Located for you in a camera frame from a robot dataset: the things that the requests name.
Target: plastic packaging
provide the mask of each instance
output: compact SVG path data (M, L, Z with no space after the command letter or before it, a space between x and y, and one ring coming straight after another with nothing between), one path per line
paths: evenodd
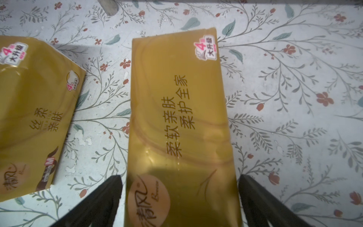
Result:
M1 202L50 187L85 71L35 38L0 46Z
M132 42L125 227L239 227L216 30Z

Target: gold tissue package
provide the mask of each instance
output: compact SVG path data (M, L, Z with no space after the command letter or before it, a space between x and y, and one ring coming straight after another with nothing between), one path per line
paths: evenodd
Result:
M0 46L1 202L50 187L85 71L35 38Z
M125 227L240 227L215 28L132 41Z

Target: floral tablecloth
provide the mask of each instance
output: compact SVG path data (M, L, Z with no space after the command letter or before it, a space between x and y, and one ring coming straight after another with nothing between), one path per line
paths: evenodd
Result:
M363 225L363 5L342 3L133 0L108 17L96 0L0 0L2 35L42 39L87 70L54 185L0 203L0 226L49 226L109 176L124 181L132 39L209 27L237 176L313 226Z

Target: chair leg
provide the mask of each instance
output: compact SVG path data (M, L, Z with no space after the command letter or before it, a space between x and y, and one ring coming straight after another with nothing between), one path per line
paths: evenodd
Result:
M113 16L118 12L118 5L115 0L98 0L98 2L108 16Z

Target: circular logo badge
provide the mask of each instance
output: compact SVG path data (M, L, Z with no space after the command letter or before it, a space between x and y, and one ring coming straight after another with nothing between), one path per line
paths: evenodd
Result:
M127 209L134 227L159 227L170 210L168 190L158 178L138 175L127 197Z
M30 166L23 162L9 163L2 170L0 176L0 194L10 193L25 183L30 174Z

